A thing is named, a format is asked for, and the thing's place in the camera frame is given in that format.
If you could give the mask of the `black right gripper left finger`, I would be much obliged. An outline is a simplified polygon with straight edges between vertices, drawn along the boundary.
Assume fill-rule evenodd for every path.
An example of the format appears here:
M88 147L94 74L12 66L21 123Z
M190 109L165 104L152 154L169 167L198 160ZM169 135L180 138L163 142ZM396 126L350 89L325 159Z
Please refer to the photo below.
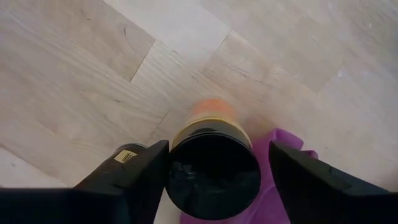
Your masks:
M167 178L169 142L124 144L73 188L76 223L153 223Z

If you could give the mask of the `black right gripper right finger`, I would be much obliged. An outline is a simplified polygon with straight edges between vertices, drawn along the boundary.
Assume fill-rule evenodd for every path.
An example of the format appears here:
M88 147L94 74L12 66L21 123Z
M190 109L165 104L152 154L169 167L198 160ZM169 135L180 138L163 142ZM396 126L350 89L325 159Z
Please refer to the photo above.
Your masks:
M389 192L272 141L269 163L291 223L388 223Z

